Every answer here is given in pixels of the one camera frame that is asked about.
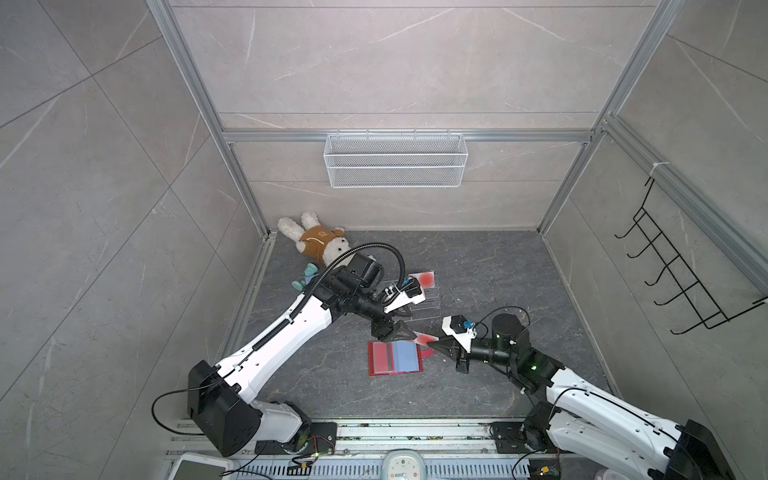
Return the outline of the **red leather card holder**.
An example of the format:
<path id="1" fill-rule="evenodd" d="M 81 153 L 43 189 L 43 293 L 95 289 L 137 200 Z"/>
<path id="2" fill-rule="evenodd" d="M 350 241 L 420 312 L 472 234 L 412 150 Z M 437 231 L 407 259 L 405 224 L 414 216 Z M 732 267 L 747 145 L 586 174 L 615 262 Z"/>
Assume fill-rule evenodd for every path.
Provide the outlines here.
<path id="1" fill-rule="evenodd" d="M 431 348 L 410 341 L 368 343 L 368 369 L 371 377 L 420 373 L 423 361 L 435 354 Z"/>

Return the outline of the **clear acrylic tiered card stand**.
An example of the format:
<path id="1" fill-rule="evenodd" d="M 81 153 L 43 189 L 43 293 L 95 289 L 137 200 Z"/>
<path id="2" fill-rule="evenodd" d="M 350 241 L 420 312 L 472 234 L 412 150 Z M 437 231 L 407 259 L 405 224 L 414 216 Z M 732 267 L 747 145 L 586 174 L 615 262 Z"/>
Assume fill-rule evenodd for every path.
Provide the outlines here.
<path id="1" fill-rule="evenodd" d="M 440 292 L 434 271 L 409 273 L 406 276 L 406 287 L 417 281 L 421 287 L 424 300 L 417 304 L 407 304 L 394 311 L 396 318 L 404 321 L 436 319 L 441 314 Z"/>

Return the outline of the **white card red circle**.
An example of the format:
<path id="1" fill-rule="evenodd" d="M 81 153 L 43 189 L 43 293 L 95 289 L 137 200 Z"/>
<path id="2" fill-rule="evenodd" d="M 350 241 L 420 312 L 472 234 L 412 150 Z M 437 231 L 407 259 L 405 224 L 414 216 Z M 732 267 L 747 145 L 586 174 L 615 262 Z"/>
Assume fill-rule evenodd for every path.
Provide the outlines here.
<path id="1" fill-rule="evenodd" d="M 412 277 L 419 281 L 421 287 L 431 289 L 435 286 L 435 275 L 433 271 L 413 273 Z"/>

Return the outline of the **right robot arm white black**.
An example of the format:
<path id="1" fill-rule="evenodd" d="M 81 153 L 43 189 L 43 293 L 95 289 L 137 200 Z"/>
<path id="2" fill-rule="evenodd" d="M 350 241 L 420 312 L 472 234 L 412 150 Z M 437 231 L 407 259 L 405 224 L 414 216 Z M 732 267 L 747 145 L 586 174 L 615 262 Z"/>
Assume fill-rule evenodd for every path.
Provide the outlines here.
<path id="1" fill-rule="evenodd" d="M 461 315 L 444 318 L 442 330 L 427 345 L 454 360 L 459 372 L 485 363 L 534 400 L 517 432 L 500 433 L 503 441 L 533 453 L 572 452 L 627 479 L 734 478 L 707 427 L 656 416 L 593 385 L 532 347 L 520 316 L 496 315 L 485 336 Z"/>

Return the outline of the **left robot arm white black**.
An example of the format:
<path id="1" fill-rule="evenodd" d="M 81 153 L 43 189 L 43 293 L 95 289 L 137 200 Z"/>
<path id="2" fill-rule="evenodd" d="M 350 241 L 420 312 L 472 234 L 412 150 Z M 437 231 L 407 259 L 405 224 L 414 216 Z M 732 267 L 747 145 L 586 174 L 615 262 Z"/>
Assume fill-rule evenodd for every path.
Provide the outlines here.
<path id="1" fill-rule="evenodd" d="M 310 418 L 290 402 L 258 400 L 262 387 L 307 341 L 339 317 L 354 314 L 371 323 L 380 341 L 411 339 L 396 320 L 398 311 L 424 301 L 419 280 L 401 275 L 377 291 L 381 266 L 355 253 L 304 287 L 291 306 L 253 340 L 216 365 L 205 361 L 188 375 L 187 409 L 202 434 L 224 457 L 250 441 L 275 442 L 289 452 L 303 449 Z"/>

